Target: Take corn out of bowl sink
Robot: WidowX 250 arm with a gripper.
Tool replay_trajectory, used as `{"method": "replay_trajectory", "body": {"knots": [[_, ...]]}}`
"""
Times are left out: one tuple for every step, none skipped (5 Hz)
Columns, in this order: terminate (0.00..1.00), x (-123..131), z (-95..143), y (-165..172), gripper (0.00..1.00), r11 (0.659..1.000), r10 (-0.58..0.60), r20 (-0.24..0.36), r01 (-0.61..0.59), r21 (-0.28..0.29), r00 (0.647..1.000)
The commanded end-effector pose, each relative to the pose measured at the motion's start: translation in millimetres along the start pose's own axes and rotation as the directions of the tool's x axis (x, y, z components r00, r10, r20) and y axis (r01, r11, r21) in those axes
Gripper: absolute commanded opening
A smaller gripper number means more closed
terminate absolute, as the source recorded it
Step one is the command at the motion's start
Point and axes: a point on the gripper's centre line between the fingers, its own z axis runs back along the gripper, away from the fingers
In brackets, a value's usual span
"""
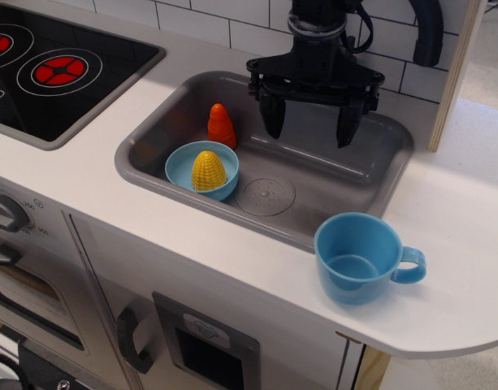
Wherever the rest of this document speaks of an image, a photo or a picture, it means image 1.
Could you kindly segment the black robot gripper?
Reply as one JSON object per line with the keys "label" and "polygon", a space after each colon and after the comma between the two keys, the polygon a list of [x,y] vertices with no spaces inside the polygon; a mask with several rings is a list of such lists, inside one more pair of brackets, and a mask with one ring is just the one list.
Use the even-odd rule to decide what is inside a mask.
{"label": "black robot gripper", "polygon": [[249,94],[259,100],[266,132],[279,139],[285,100],[339,106],[338,148],[350,145],[362,115],[376,111],[384,75],[357,63],[340,47],[340,39],[309,41],[293,38],[290,52],[251,59]]}

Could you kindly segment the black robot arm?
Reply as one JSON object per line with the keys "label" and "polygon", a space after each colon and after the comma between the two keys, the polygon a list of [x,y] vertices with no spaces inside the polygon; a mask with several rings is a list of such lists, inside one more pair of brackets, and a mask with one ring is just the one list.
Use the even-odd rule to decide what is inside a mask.
{"label": "black robot arm", "polygon": [[288,14],[291,51],[247,62],[249,94],[259,103],[271,137],[282,132],[288,101],[338,107],[339,147],[349,145],[362,116],[376,110],[384,76],[357,64],[355,54],[372,41],[355,46],[348,38],[347,16],[352,13],[372,25],[359,1],[295,1]]}

